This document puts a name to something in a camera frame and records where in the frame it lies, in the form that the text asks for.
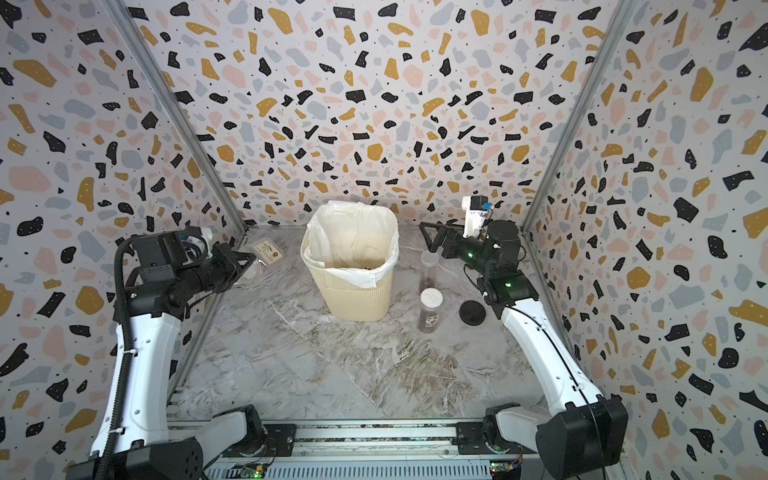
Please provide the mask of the clear jar with flower tea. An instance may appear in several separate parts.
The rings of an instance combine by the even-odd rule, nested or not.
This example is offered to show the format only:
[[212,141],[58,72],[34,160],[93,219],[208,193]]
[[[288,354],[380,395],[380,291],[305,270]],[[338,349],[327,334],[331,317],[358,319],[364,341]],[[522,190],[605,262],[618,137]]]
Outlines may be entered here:
[[255,260],[240,278],[241,284],[260,283],[284,258],[283,251],[273,240],[266,237],[250,241],[243,250],[245,253],[254,254]]

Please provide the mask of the white lid tea jar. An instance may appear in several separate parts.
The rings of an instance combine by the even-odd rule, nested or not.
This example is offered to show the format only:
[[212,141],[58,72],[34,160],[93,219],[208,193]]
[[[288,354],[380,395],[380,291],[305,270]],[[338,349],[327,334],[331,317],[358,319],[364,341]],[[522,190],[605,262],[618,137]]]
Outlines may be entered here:
[[420,331],[432,333],[437,329],[443,302],[443,294],[436,288],[426,288],[421,292],[418,319]]

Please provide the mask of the black jar lid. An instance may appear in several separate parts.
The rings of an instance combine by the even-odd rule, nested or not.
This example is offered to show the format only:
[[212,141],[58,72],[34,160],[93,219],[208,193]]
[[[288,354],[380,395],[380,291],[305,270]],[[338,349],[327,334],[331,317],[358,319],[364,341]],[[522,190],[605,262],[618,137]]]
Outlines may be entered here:
[[481,303],[474,300],[468,300],[461,304],[459,308],[459,318],[466,325],[479,326],[486,319],[486,309]]

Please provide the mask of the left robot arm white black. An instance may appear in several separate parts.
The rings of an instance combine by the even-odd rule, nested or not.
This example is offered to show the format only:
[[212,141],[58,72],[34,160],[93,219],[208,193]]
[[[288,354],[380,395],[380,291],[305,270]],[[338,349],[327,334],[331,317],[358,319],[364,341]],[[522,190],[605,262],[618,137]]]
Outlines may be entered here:
[[182,439],[171,438],[166,414],[174,345],[194,297],[226,292],[256,259],[211,243],[198,227],[133,236],[118,246],[108,406],[88,459],[67,478],[202,479],[227,450],[265,450],[266,431],[252,405],[227,410]]

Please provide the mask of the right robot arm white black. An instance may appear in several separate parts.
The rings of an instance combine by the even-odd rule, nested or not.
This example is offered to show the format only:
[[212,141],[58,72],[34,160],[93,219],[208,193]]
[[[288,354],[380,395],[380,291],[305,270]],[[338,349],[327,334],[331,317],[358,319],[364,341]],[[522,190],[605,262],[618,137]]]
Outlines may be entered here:
[[545,414],[516,403],[489,407],[484,445],[495,453],[539,455],[544,472],[570,479],[620,461],[628,424],[622,400],[606,397],[557,335],[533,284],[519,267],[524,246],[517,225],[484,220],[479,227],[422,222],[428,250],[476,272],[475,288],[512,333],[538,379]]

